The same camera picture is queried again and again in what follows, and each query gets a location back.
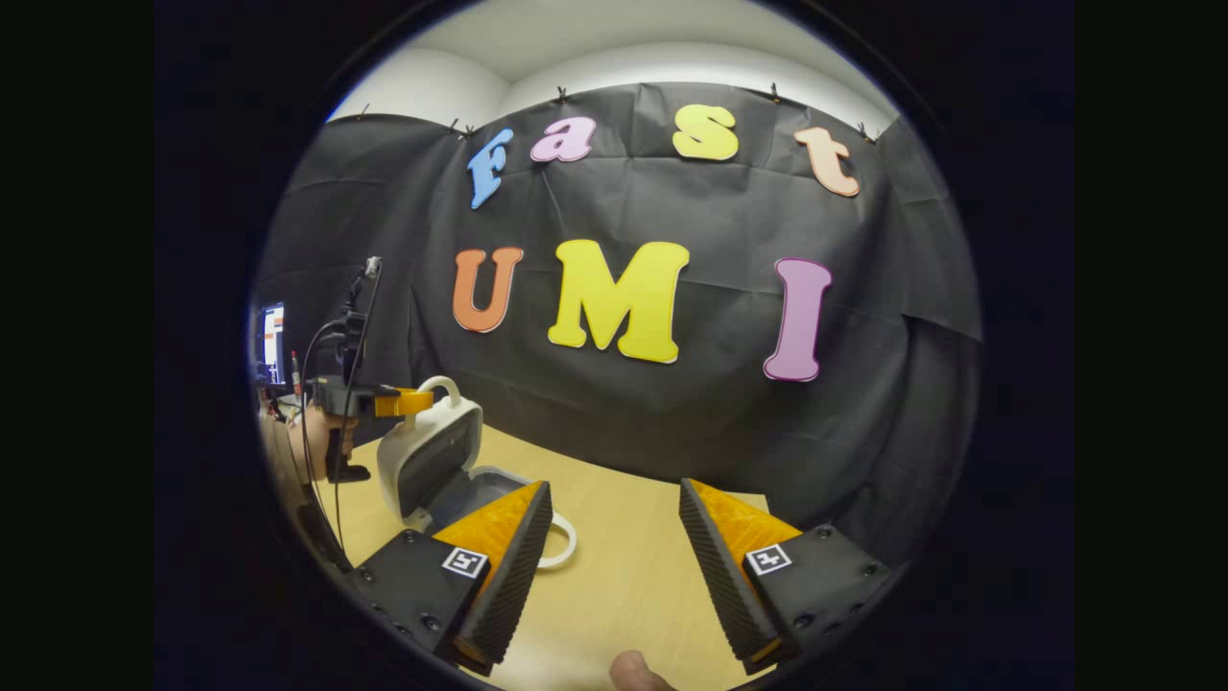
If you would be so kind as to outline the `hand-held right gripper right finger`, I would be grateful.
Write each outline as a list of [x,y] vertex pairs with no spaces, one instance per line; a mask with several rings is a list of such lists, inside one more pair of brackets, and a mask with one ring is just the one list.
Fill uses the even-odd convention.
[[745,673],[826,655],[893,583],[841,530],[810,530],[683,477],[679,517],[720,628]]

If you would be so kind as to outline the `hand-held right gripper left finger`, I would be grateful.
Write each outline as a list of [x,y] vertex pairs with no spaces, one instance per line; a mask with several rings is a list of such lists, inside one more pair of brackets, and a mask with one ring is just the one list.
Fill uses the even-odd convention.
[[554,515],[550,485],[530,482],[433,536],[405,529],[348,583],[414,652],[488,677],[508,652]]

